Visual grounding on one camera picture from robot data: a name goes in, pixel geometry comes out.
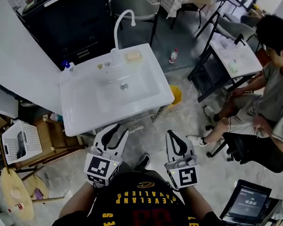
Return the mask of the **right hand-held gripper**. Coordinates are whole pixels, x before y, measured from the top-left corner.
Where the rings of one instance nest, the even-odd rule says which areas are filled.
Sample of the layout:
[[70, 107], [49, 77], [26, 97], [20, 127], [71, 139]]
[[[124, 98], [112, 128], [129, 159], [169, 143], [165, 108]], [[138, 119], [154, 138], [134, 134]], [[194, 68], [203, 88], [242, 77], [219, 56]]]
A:
[[174, 188], [179, 190], [188, 186], [195, 186], [198, 183], [197, 157], [194, 155], [193, 143], [178, 131], [168, 130], [165, 136], [169, 162], [164, 164], [164, 167]]

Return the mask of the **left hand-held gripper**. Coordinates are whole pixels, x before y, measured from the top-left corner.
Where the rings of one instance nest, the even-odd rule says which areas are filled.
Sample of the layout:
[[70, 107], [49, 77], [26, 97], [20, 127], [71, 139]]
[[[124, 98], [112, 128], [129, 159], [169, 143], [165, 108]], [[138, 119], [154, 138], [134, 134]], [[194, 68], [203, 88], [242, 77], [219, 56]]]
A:
[[114, 147], [107, 148], [120, 126], [119, 123], [115, 123], [100, 131], [95, 136], [91, 152], [86, 156], [84, 166], [86, 180], [99, 188], [108, 186], [111, 183], [123, 161], [121, 156], [129, 136], [128, 129], [122, 133]]

